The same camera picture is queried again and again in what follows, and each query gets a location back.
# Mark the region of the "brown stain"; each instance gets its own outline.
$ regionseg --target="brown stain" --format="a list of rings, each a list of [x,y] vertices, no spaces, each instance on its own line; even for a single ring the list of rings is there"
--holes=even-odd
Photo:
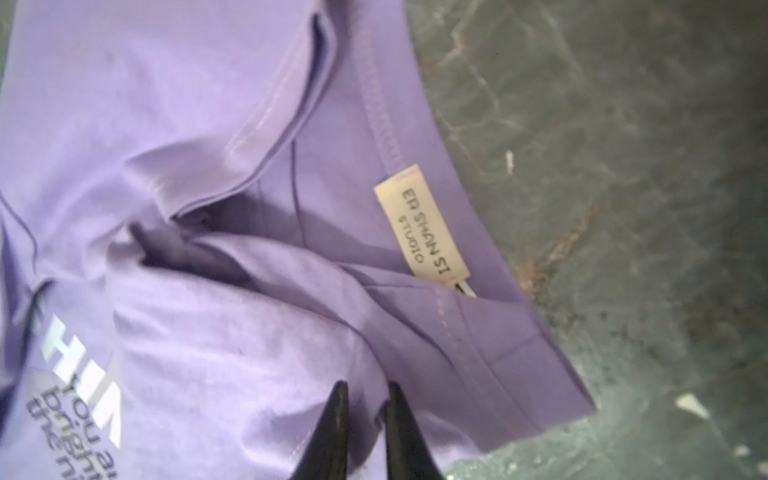
[[[592,220],[600,210],[600,204],[593,204],[581,216],[579,224],[575,229],[550,243],[537,255],[529,257],[514,268],[515,277],[529,299],[536,300],[544,283],[553,274],[555,267],[573,252],[576,244],[587,233]]]

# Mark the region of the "clothing label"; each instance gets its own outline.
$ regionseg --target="clothing label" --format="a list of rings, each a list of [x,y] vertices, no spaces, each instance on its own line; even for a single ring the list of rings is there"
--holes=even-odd
[[[418,165],[389,178],[374,191],[417,277],[448,286],[469,278],[467,265]]]

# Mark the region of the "white speck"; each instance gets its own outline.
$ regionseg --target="white speck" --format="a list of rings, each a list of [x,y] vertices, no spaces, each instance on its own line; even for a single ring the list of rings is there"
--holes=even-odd
[[[750,456],[750,452],[750,447],[744,445],[743,443],[733,447],[733,456],[737,458],[748,457]]]
[[[693,413],[695,416],[699,417],[700,419],[703,419],[703,420],[710,419],[710,411],[704,408],[703,405],[701,405],[701,402],[699,402],[699,399],[696,398],[696,396],[693,393],[686,393],[684,395],[677,397],[677,400],[674,401],[674,404],[680,410],[685,410],[686,412]]]
[[[504,154],[504,158],[507,159],[507,175],[512,176],[512,171],[515,169],[515,154],[511,150],[507,150]]]

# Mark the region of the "purple shirt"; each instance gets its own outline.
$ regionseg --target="purple shirt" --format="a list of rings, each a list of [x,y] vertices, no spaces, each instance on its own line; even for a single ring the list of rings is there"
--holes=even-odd
[[[593,411],[463,193],[402,0],[330,4],[19,2],[9,478],[284,479],[340,379],[359,478],[387,380],[440,465]],[[478,298],[410,273],[373,188],[412,164]]]

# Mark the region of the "purple fabric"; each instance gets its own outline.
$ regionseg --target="purple fabric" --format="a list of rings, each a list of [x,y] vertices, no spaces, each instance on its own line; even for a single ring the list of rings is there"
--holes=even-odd
[[[478,298],[409,272],[373,187],[414,163]],[[387,380],[440,465],[594,409],[463,193],[401,0],[21,0],[0,165],[9,478],[287,478],[340,379],[358,478],[386,477]]]

